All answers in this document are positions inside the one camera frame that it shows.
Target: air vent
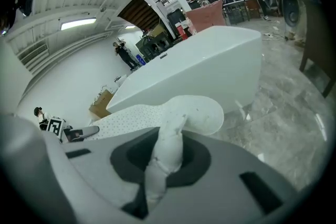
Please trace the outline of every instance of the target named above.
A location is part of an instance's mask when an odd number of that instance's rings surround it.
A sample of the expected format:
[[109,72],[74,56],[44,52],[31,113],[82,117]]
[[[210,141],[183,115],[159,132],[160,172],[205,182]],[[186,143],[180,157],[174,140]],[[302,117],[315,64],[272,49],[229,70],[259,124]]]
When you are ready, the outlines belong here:
[[28,65],[33,59],[38,57],[39,55],[43,54],[45,51],[47,51],[48,45],[43,44],[42,46],[39,46],[37,49],[33,50],[31,53],[26,55],[23,59],[21,59],[21,62],[24,66]]

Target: floor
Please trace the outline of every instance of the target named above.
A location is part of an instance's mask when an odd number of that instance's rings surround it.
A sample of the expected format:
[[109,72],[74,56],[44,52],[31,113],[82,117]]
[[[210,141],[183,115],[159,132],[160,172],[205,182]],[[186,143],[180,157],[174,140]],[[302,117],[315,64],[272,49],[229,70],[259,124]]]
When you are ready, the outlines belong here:
[[237,25],[262,33],[259,89],[252,104],[225,114],[212,137],[245,148],[301,190],[318,178],[333,143],[336,87],[323,98],[328,77],[312,62],[300,72],[303,48],[285,41],[282,18],[270,19]]

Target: fluorescent light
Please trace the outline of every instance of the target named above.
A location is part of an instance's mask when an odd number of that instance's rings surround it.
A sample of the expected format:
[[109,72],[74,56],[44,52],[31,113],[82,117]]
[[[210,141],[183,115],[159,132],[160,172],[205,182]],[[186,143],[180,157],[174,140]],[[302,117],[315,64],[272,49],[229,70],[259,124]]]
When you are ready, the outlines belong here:
[[95,21],[96,18],[91,18],[91,19],[75,20],[74,22],[63,23],[61,26],[61,30],[69,29],[80,25],[93,24]]

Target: red cloth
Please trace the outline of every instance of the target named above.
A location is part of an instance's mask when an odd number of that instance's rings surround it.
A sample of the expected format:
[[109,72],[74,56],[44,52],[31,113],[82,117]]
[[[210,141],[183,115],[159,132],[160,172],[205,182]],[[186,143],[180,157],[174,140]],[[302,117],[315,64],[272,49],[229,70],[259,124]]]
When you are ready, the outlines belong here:
[[196,31],[200,32],[213,25],[225,25],[222,6],[223,1],[218,0],[208,6],[186,12],[186,15],[193,23]]

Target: black loudspeaker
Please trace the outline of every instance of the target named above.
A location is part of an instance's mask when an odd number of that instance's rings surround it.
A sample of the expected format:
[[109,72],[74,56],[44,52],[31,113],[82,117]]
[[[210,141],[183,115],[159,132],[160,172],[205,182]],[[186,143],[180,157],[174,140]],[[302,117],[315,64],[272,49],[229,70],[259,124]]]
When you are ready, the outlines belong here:
[[300,18],[298,0],[282,0],[282,12],[287,25],[294,27]]

